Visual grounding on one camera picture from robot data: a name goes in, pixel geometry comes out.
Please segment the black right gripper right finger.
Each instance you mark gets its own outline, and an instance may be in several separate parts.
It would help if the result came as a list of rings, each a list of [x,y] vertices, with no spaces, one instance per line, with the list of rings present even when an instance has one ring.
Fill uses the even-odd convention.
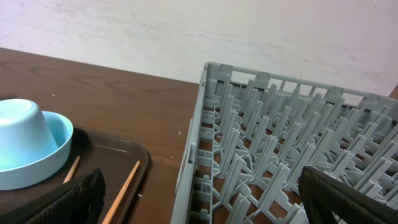
[[[397,211],[358,192],[314,167],[302,169],[300,197],[310,224],[397,224]]]

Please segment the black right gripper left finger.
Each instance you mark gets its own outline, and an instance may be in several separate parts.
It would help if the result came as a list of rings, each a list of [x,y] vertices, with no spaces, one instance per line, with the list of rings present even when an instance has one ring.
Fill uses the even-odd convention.
[[[1,223],[97,223],[105,195],[106,183],[101,169],[97,168],[1,215]]]

